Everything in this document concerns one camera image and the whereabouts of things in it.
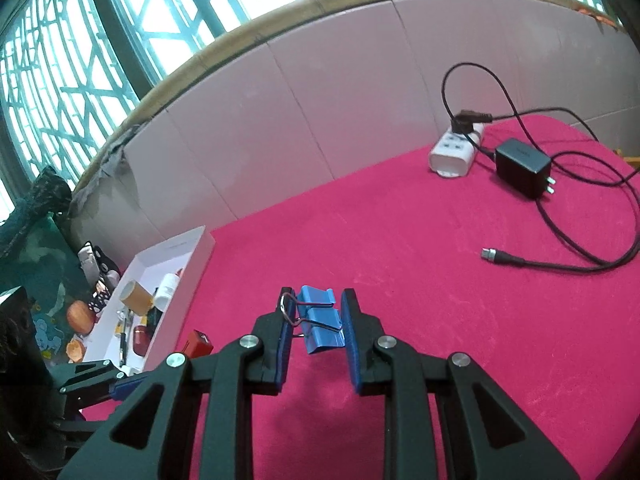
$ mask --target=wooden trim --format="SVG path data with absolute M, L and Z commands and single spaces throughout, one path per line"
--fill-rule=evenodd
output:
M 633 168 L 640 168 L 640 156 L 626 156 L 625 162 Z
M 136 123 L 151 119 L 201 79 L 231 62 L 236 57 L 304 23 L 312 22 L 343 10 L 353 9 L 353 7 L 361 7 L 383 1 L 386 0 L 295 0 L 286 6 L 259 16 L 231 32 L 223 34 L 209 46 L 194 54 L 191 59 L 169 74 L 146 94 L 140 104 L 127 116 L 91 161 L 89 167 L 80 177 L 76 191 L 82 189 L 88 183 L 89 179 L 97 171 L 100 160 L 110 144 L 124 131 Z M 610 21 L 610 17 L 606 14 L 577 0 L 539 1 L 566 7 L 577 12 L 585 12 L 590 16 L 594 16 L 594 18 Z M 617 24 L 615 24 L 615 28 L 624 31 Z

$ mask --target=metal screw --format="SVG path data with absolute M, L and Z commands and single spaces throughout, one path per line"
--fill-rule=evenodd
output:
M 181 367 L 183 364 L 185 364 L 185 362 L 187 361 L 187 358 L 184 356 L 184 354 L 181 354 L 180 352 L 176 352 L 174 354 L 171 354 L 167 359 L 166 359 L 166 363 L 171 367 L 171 368 L 179 368 Z
M 463 368 L 465 366 L 469 366 L 469 363 L 471 362 L 471 357 L 466 355 L 464 352 L 456 352 L 451 356 L 451 361 L 456 366 Z
M 258 336 L 255 336 L 253 334 L 243 335 L 240 338 L 240 346 L 244 348 L 253 348 L 259 342 L 260 339 L 258 339 Z
M 381 335 L 378 338 L 378 346 L 382 348 L 393 348 L 398 344 L 398 340 L 392 335 Z

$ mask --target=brown cup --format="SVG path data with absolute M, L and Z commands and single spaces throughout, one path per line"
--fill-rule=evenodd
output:
M 120 301 L 139 316 L 146 316 L 153 305 L 154 297 L 138 282 L 131 281 L 122 289 Z

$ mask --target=white bottle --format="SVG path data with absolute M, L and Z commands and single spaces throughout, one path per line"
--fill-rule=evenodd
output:
M 160 282 L 158 290 L 156 290 L 156 293 L 154 294 L 154 307 L 156 307 L 160 312 L 164 312 L 166 310 L 166 306 L 174 296 L 175 289 L 179 282 L 180 276 L 173 272 L 171 274 L 166 274 Z

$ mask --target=power plug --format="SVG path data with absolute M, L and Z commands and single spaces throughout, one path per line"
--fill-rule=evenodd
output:
M 483 133 L 484 124 L 474 123 L 474 130 L 468 135 L 479 146 Z M 429 153 L 429 167 L 445 178 L 465 176 L 476 157 L 476 151 L 464 135 L 453 133 L 449 127 Z
M 495 173 L 532 200 L 544 192 L 554 193 L 550 186 L 556 183 L 551 178 L 551 159 L 521 140 L 507 139 L 495 149 Z

